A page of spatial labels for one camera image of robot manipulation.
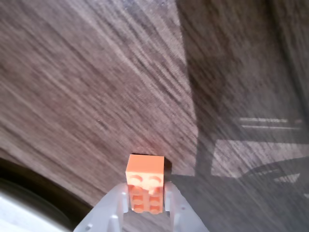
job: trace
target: lego brick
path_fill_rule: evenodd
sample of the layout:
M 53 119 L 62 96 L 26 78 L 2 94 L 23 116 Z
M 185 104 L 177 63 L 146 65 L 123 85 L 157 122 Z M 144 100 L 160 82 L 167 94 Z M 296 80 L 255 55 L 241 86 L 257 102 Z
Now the lego brick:
M 130 155 L 126 181 L 132 210 L 152 214 L 163 211 L 164 157 Z

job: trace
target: wooden floor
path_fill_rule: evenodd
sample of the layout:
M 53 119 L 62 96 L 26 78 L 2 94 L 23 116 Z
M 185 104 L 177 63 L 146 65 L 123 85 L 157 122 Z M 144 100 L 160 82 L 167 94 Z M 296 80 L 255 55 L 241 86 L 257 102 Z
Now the wooden floor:
M 0 157 L 95 205 L 163 155 L 210 232 L 308 231 L 308 64 L 306 0 L 1 0 Z

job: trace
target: orange lego brick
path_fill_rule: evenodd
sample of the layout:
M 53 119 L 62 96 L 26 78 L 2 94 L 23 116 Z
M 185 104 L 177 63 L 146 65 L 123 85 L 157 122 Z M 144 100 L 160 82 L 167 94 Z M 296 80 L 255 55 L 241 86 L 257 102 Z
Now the orange lego brick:
M 163 211 L 164 157 L 130 155 L 126 167 L 132 210 L 159 214 Z

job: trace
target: lego stud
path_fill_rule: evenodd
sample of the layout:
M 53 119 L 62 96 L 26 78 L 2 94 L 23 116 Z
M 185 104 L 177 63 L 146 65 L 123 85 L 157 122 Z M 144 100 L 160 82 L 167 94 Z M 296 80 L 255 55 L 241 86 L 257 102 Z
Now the lego stud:
M 149 202 L 150 202 L 150 205 L 158 206 L 158 205 L 160 205 L 160 198 L 159 197 L 150 197 Z
M 139 185 L 143 181 L 143 178 L 139 175 L 130 176 L 130 183 L 133 185 Z
M 158 214 L 160 213 L 160 206 L 150 206 L 149 211 L 151 214 Z
M 142 204 L 138 204 L 138 205 L 134 205 L 134 211 L 136 213 L 141 214 L 142 212 L 144 212 L 144 206 Z
M 152 196 L 158 196 L 160 194 L 160 188 L 159 187 L 151 187 L 148 191 L 149 195 Z
M 151 186 L 158 186 L 161 183 L 161 179 L 157 176 L 150 176 L 149 177 L 149 184 Z
M 140 205 L 143 203 L 143 196 L 133 196 L 132 202 L 134 205 Z
M 130 192 L 133 195 L 142 195 L 143 189 L 139 186 L 132 186 L 131 189 L 130 189 Z

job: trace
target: wood grain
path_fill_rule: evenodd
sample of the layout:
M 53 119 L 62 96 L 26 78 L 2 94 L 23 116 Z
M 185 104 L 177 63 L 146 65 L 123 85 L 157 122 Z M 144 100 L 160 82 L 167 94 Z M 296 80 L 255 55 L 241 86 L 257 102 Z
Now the wood grain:
M 290 4 L 0 1 L 0 156 L 95 205 L 130 153 L 164 155 L 211 232 L 306 231 L 309 12 Z M 168 216 L 125 215 L 147 230 Z

